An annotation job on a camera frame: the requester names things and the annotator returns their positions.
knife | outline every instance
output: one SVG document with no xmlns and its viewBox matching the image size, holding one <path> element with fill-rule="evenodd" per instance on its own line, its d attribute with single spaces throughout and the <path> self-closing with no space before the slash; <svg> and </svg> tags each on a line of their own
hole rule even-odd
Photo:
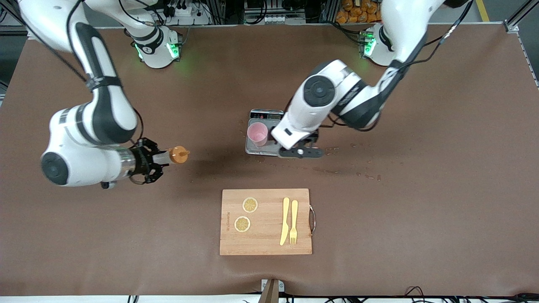
<svg viewBox="0 0 539 303">
<path fill-rule="evenodd" d="M 281 243 L 282 246 L 286 241 L 288 235 L 288 224 L 286 223 L 286 217 L 288 216 L 288 207 L 290 206 L 290 199 L 284 198 L 282 200 L 282 231 L 281 231 Z"/>
</svg>

floor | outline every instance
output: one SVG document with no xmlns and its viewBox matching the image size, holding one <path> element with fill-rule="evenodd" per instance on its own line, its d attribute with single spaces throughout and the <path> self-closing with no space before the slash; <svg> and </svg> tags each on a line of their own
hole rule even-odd
<svg viewBox="0 0 539 303">
<path fill-rule="evenodd" d="M 477 2 L 484 3 L 486 15 L 481 14 Z M 524 0 L 482 0 L 476 1 L 473 9 L 465 19 L 465 22 L 480 21 L 502 21 L 507 19 Z M 462 9 L 439 10 L 431 18 L 433 23 L 452 23 L 459 15 Z M 118 24 L 99 13 L 88 12 L 88 19 L 95 26 L 117 26 Z M 519 25 L 520 36 L 523 41 L 529 61 L 532 67 L 539 71 L 539 8 L 530 13 Z M 9 83 L 15 70 L 18 57 L 22 51 L 26 37 L 2 37 L 0 36 L 0 80 Z M 0 105 L 2 103 L 2 94 L 5 90 L 0 86 Z M 227 296 L 200 296 L 200 297 L 180 297 L 180 296 L 141 296 L 141 303 L 148 302 L 257 302 L 259 295 L 227 295 Z M 26 303 L 26 302 L 125 302 L 127 296 L 83 296 L 83 297 L 0 297 L 0 302 L 6 303 Z M 410 303 L 410 299 L 369 299 L 373 303 Z M 297 302 L 320 302 L 324 303 L 327 299 L 296 299 Z M 443 303 L 439 299 L 432 299 L 434 303 Z M 471 303 L 480 303 L 479 300 L 472 300 Z"/>
</svg>

brown table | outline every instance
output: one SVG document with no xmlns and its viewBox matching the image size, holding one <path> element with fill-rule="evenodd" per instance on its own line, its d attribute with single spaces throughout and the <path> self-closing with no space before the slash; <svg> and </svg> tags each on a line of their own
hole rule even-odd
<svg viewBox="0 0 539 303">
<path fill-rule="evenodd" d="M 245 293 L 264 278 L 297 295 L 539 292 L 539 94 L 502 25 L 462 25 L 410 69 L 374 131 L 323 129 L 319 146 L 339 152 L 294 161 L 246 155 L 247 115 L 282 109 L 326 60 L 377 81 L 384 68 L 337 30 L 193 29 L 162 70 L 121 30 L 103 36 L 145 135 L 188 147 L 189 162 L 152 185 L 49 183 L 49 118 L 91 95 L 27 42 L 0 108 L 1 295 Z M 313 254 L 219 256 L 221 190 L 234 188 L 309 188 Z"/>
</svg>

wooden cutting board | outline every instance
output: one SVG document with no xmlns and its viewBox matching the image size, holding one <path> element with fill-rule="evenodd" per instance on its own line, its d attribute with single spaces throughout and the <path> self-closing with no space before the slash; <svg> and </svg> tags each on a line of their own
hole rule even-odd
<svg viewBox="0 0 539 303">
<path fill-rule="evenodd" d="M 253 212 L 244 210 L 244 200 L 255 198 L 258 207 Z M 288 233 L 283 246 L 279 245 L 282 230 L 282 200 L 290 198 L 287 224 L 292 228 L 292 200 L 298 200 L 298 218 L 296 244 L 289 241 Z M 221 210 L 221 256 L 237 255 L 274 255 L 274 254 L 312 254 L 309 226 L 309 190 L 308 189 L 225 189 Z M 240 229 L 236 229 L 239 219 Z"/>
</svg>

pink cup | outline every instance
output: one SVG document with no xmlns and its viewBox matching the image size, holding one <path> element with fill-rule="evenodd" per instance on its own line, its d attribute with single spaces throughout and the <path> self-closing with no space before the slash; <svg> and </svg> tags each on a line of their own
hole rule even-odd
<svg viewBox="0 0 539 303">
<path fill-rule="evenodd" d="M 264 146 L 268 141 L 268 128 L 264 123 L 255 122 L 247 129 L 247 137 L 256 146 Z"/>
</svg>

